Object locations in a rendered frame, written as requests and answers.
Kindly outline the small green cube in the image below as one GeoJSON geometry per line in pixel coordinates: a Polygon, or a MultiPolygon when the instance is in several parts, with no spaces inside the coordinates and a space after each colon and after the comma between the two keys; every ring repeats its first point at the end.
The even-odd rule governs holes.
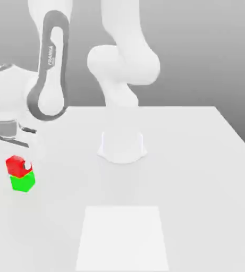
{"type": "Polygon", "coordinates": [[[33,171],[23,177],[10,176],[12,189],[20,192],[28,192],[35,184],[35,175],[33,171]]]}

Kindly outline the small red cube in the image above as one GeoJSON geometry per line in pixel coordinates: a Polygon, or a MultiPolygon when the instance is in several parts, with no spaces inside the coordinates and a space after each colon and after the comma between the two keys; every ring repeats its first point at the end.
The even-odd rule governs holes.
{"type": "Polygon", "coordinates": [[[26,161],[20,156],[13,155],[5,162],[8,173],[14,177],[22,178],[32,171],[32,165],[30,165],[29,169],[26,169],[26,161]]]}

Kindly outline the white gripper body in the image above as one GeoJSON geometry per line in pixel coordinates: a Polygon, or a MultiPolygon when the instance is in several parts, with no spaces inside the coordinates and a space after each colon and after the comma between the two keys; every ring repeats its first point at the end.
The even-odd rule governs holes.
{"type": "Polygon", "coordinates": [[[37,135],[32,133],[21,133],[12,138],[0,136],[0,155],[6,158],[16,155],[34,162],[37,158],[37,143],[37,135]]]}

